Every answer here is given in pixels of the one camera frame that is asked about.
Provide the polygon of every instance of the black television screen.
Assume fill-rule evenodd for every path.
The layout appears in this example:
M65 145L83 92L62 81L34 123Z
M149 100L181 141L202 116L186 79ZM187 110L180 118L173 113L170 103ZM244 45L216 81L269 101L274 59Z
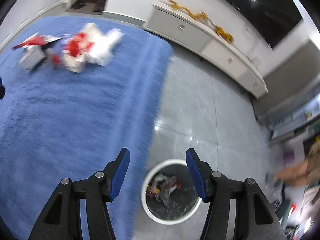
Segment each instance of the black television screen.
M302 19L292 0L226 0L239 10L273 48Z

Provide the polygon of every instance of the trash can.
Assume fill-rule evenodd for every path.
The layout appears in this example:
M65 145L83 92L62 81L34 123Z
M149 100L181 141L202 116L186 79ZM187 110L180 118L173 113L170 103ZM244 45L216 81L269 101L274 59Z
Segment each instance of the trash can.
M179 187L172 188L174 191L164 201L146 194L154 181L153 178L157 178L159 175L161 177L161 174L168 178L176 178L179 184ZM186 161L166 160L151 169L142 185L141 202L147 215L160 224L176 225L190 218L198 209L201 199L196 193Z

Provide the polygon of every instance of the white cabinet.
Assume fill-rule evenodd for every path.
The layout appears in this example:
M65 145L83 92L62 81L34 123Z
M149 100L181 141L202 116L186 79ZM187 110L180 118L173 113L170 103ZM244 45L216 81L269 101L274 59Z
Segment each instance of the white cabinet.
M256 98L268 93L263 77L249 59L219 37L212 28L164 3L156 2L153 6L151 18L143 26L146 30L172 40L205 58Z

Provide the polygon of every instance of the golden dragon figurine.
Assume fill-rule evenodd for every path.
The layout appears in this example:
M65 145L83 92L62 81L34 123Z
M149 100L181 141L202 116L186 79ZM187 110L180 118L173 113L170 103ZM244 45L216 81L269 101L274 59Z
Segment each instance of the golden dragon figurine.
M226 33L220 26L214 25L205 12L200 11L197 14L193 14L187 7L179 6L175 0L168 0L168 1L170 2L170 6L173 10L185 10L188 13L188 15L197 22L199 22L199 20L201 19L204 20L204 22L210 21L210 23L214 27L215 33L218 36L225 39L229 44L233 43L234 39L231 36L231 34Z

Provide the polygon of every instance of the blue blanket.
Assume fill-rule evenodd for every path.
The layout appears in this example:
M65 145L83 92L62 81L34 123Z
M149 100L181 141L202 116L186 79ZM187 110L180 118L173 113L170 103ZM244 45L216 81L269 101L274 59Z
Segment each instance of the blue blanket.
M108 210L118 240L133 233L171 46L137 28L67 16L36 21L12 45L38 31L72 36L89 22L103 33L111 28L124 33L105 67L88 64L82 73L73 73L44 62L27 73L18 65L22 49L7 49L0 57L6 87L0 101L0 215L20 240L28 239L61 179L88 178L122 147L129 148L131 162ZM59 41L54 50L61 48Z

